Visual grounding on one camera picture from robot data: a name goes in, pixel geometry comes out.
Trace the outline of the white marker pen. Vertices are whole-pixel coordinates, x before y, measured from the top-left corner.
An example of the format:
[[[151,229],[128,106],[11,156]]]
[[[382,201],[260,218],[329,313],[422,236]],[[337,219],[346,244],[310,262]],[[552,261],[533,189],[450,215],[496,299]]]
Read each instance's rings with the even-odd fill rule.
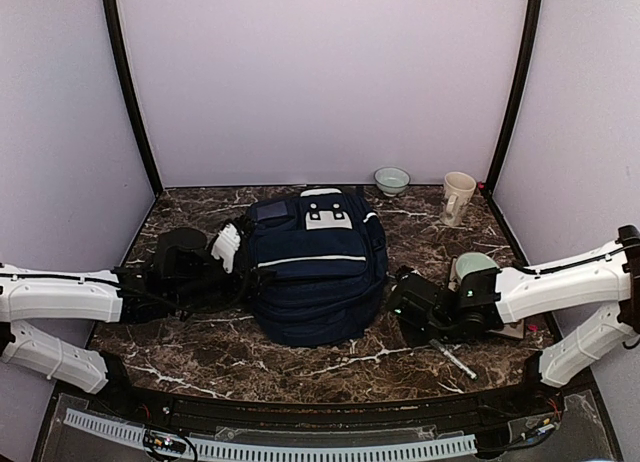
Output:
[[[458,357],[456,357],[448,348],[446,348],[441,342],[436,339],[431,339],[429,344],[437,351],[439,351],[446,359],[448,359],[454,366],[460,369],[471,380],[477,380],[478,375],[469,366],[464,364]]]

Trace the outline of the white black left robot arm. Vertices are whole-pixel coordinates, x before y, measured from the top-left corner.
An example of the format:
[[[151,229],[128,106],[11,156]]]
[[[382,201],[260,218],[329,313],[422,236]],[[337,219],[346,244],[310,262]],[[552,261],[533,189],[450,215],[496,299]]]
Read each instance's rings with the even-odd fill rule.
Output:
[[[33,326],[36,319],[145,324],[169,316],[211,314],[242,300],[249,285],[247,243],[227,223],[213,240],[182,227],[161,234],[140,267],[85,273],[1,267],[1,359],[101,394],[120,418],[141,409],[121,359],[82,349]]]

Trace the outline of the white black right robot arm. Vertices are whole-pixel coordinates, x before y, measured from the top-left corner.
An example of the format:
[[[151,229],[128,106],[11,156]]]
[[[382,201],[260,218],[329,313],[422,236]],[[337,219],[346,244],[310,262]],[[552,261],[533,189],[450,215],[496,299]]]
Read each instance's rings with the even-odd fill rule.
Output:
[[[579,372],[639,334],[639,230],[619,228],[616,239],[559,261],[536,266],[471,268],[453,265],[455,288],[404,270],[396,277],[388,309],[427,339],[466,341],[547,312],[597,305],[559,342],[531,355],[525,382],[510,395],[521,416],[534,414]]]

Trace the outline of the navy blue student backpack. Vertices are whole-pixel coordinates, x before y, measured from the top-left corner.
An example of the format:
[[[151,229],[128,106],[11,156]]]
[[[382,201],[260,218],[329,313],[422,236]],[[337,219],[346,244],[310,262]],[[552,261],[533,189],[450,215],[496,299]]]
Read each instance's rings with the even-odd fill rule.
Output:
[[[385,230],[361,190],[319,188],[250,206],[259,286],[253,316],[274,343],[340,344],[364,335],[387,280]]]

